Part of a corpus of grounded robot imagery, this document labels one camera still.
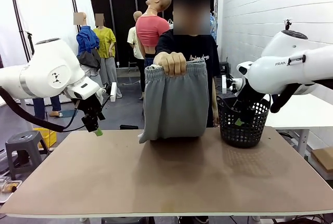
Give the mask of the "person's right hand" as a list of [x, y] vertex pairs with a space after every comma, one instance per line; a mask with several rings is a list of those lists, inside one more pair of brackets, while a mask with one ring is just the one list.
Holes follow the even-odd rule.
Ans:
[[186, 73], [186, 59], [180, 52], [160, 52], [153, 60], [155, 65], [164, 69], [164, 73], [169, 76], [184, 75]]

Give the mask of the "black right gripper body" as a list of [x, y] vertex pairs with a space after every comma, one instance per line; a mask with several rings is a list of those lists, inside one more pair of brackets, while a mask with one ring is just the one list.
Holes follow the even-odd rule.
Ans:
[[242, 114], [255, 114], [254, 104], [261, 100], [261, 94], [255, 91], [247, 80], [233, 80], [232, 93], [236, 95], [232, 109]]

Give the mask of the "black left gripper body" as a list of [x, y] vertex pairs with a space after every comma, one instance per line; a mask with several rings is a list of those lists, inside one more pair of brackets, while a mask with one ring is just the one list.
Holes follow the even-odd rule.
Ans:
[[83, 111], [85, 115], [95, 115], [98, 120], [105, 120], [105, 116], [102, 113], [102, 103], [97, 97], [88, 97], [87, 99], [75, 99], [74, 105], [78, 110]]

